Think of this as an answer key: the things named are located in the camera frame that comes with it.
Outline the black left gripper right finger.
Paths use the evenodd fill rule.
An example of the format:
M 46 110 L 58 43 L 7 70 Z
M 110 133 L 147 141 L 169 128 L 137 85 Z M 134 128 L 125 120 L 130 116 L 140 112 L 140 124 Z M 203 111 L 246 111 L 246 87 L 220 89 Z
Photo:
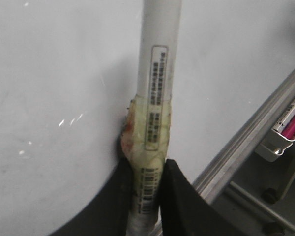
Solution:
M 238 235 L 238 229 L 201 198 L 172 159 L 164 166 L 159 201 L 164 236 Z

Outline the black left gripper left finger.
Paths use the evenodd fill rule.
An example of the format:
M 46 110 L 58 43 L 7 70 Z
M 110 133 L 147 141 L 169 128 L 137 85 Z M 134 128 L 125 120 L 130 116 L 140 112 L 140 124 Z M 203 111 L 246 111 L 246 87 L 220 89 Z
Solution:
M 124 236 L 132 190 L 132 170 L 122 158 L 92 201 L 52 236 Z

